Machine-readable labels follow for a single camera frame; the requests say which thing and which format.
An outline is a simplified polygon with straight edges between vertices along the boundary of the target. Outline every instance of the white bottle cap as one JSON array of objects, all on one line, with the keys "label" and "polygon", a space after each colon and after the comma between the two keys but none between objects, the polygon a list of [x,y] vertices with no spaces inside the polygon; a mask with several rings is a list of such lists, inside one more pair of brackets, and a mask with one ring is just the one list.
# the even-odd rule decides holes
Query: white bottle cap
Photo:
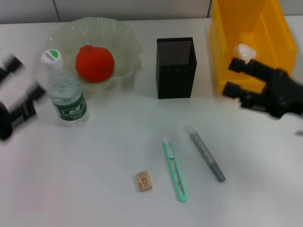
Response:
[{"label": "white bottle cap", "polygon": [[63,68],[63,58],[57,50],[46,50],[41,55],[41,62],[52,70]]}]

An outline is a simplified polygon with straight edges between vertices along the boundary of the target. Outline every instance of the green bottle label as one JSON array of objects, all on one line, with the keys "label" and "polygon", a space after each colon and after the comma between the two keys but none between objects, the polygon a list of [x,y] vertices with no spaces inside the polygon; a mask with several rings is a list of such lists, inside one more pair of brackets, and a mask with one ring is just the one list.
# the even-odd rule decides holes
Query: green bottle label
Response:
[{"label": "green bottle label", "polygon": [[55,106],[55,109],[59,117],[65,121],[75,121],[81,118],[87,110],[83,93],[81,94],[81,97],[72,104],[69,105],[53,104],[53,105]]}]

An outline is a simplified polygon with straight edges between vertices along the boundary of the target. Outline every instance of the gray wall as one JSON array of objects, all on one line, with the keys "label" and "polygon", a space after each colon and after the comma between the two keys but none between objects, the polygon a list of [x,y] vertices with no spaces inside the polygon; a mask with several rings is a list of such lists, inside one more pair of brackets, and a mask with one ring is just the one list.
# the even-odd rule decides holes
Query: gray wall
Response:
[{"label": "gray wall", "polygon": [[[279,2],[285,15],[303,15],[303,0]],[[0,24],[72,21],[89,16],[119,20],[204,18],[209,5],[210,0],[0,0]]]},{"label": "gray wall", "polygon": [[0,24],[58,21],[52,0],[0,0]]}]

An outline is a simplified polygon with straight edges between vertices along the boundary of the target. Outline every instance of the yellow plastic bin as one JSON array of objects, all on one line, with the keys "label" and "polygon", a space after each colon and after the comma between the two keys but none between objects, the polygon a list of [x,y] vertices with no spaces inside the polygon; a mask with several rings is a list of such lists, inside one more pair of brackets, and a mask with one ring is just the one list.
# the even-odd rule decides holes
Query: yellow plastic bin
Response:
[{"label": "yellow plastic bin", "polygon": [[226,82],[260,92],[264,82],[228,70],[235,47],[246,44],[257,52],[255,60],[281,68],[291,76],[297,47],[278,0],[213,0],[209,31],[217,90]]}]

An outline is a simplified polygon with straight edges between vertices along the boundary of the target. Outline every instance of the green box cutter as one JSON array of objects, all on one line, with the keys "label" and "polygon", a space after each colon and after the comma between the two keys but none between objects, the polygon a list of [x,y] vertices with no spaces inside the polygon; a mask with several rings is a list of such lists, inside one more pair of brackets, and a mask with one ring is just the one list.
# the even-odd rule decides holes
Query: green box cutter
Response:
[{"label": "green box cutter", "polygon": [[168,137],[163,137],[162,144],[165,152],[165,156],[167,159],[167,163],[169,165],[170,173],[172,176],[172,179],[174,181],[174,185],[179,197],[179,200],[181,202],[187,201],[187,192],[185,190],[182,177],[180,174],[179,166],[174,154],[174,149],[172,147],[171,142],[169,141]]}]

